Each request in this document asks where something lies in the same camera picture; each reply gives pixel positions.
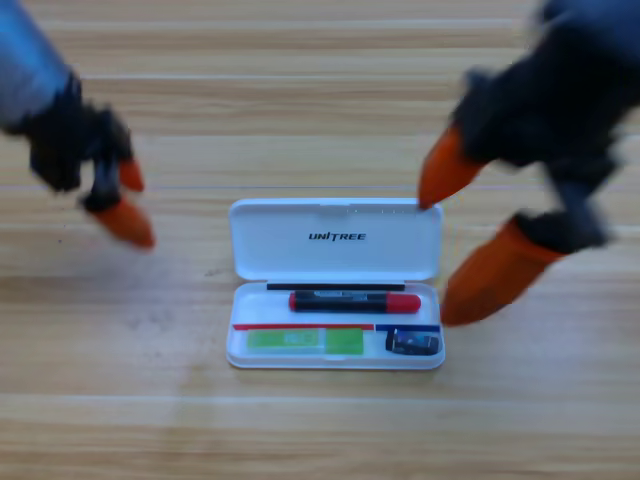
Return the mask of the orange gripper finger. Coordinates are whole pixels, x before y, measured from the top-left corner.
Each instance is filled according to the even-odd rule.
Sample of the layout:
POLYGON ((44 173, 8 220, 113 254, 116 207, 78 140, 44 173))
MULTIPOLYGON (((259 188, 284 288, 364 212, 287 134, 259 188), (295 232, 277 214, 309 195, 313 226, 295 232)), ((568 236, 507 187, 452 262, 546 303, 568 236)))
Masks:
POLYGON ((139 249, 155 246, 155 234, 146 213, 119 192, 90 193, 82 205, 89 216, 118 241, 139 249))
POLYGON ((512 217, 449 277, 441 323, 459 327, 490 317, 513 303, 564 256, 535 243, 518 218, 512 217))
POLYGON ((456 125, 449 125, 426 155, 419 175, 417 199, 421 210, 466 188, 485 167, 464 150, 463 136, 456 125))
POLYGON ((142 193, 145 189, 145 182, 141 167, 135 159, 122 161, 118 165, 120 183, 127 189, 142 193))

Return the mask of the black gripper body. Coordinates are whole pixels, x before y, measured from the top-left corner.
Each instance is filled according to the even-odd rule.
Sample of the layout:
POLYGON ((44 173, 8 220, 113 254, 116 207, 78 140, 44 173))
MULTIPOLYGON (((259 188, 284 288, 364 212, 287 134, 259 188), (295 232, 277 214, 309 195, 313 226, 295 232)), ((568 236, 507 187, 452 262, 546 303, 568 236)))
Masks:
POLYGON ((122 201, 118 168, 133 160, 130 130, 109 107, 83 100, 71 77, 43 112, 24 120, 31 170, 54 192, 80 188, 81 166, 94 165, 92 188, 81 203, 87 211, 110 211, 122 201))
POLYGON ((480 165, 542 164, 562 207, 520 210, 515 224, 536 246, 579 251, 608 241, 589 198, 616 170, 614 129, 638 104, 638 63, 556 30, 497 74, 468 73, 451 124, 463 152, 480 165))

